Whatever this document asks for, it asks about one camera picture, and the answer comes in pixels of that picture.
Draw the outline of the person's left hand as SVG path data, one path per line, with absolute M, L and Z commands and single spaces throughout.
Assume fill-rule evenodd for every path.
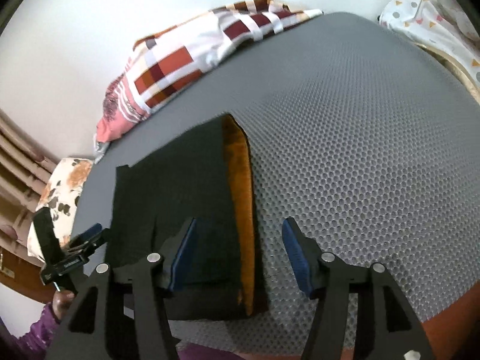
M 62 320 L 72 305 L 76 295 L 72 291 L 56 291 L 52 300 L 52 310 L 57 320 Z

